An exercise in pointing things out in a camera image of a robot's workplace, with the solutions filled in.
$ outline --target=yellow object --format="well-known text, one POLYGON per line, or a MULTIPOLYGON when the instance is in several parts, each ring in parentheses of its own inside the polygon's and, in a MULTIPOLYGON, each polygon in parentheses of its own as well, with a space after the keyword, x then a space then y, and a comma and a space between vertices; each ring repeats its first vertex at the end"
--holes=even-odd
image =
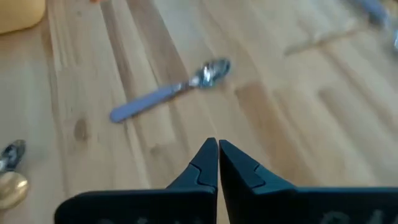
POLYGON ((0 0, 0 34, 35 25, 44 11, 45 0, 0 0))
POLYGON ((13 208, 27 196, 29 183, 16 172, 0 174, 0 210, 13 208))

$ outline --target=spoon with blue handle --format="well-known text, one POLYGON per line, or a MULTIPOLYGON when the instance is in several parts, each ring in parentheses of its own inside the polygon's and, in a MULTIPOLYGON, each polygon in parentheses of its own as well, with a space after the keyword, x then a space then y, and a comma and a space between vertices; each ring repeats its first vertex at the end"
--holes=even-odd
POLYGON ((388 13, 380 0, 352 0, 363 10, 369 13, 371 20, 377 22, 388 31, 392 31, 394 50, 398 51, 398 30, 396 21, 388 13))
POLYGON ((231 62, 226 58, 207 62, 195 72, 195 75, 189 81, 159 88, 153 93, 113 109, 110 115, 111 121, 115 123, 121 122, 192 88, 214 87, 227 76, 230 69, 231 62))

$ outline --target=silver spoon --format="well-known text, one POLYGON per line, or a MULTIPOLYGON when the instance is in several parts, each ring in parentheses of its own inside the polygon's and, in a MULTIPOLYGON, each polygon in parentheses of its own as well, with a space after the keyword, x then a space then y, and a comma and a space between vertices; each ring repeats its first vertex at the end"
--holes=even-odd
POLYGON ((231 62, 226 58, 207 62, 195 72, 195 75, 189 81, 159 88, 153 93, 113 109, 110 115, 111 121, 120 122, 130 116, 137 115, 183 91, 196 87, 213 87, 229 73, 230 68, 231 62))

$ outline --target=wood grain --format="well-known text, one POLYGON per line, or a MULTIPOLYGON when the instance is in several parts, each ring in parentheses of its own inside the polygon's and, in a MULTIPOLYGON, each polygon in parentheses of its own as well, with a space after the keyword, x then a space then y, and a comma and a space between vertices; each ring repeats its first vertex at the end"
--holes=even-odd
POLYGON ((212 136, 296 185, 396 185, 389 46, 346 1, 48 0, 38 26, 0 36, 0 144, 27 140, 32 186, 0 223, 52 223, 84 191, 163 188, 212 136), (217 88, 110 122, 220 56, 233 69, 217 88))

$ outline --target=spoon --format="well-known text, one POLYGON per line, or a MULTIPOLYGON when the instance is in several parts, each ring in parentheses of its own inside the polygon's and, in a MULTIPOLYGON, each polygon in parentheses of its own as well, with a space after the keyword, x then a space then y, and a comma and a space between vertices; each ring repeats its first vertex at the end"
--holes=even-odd
POLYGON ((16 140, 0 153, 0 210, 15 207, 26 198, 27 179, 15 171, 25 154, 26 143, 16 140))
POLYGON ((10 209, 22 202, 27 195, 27 179, 16 172, 6 172, 0 176, 0 210, 10 209))
POLYGON ((394 50, 398 51, 398 30, 396 19, 390 16, 380 0, 353 0, 363 10, 369 13, 371 20, 380 24, 385 30, 392 32, 394 50))
POLYGON ((207 62, 195 72, 189 81, 159 88, 153 93, 113 109, 110 116, 111 121, 120 122, 192 88, 214 87, 229 73, 230 68, 231 62, 226 58, 207 62))

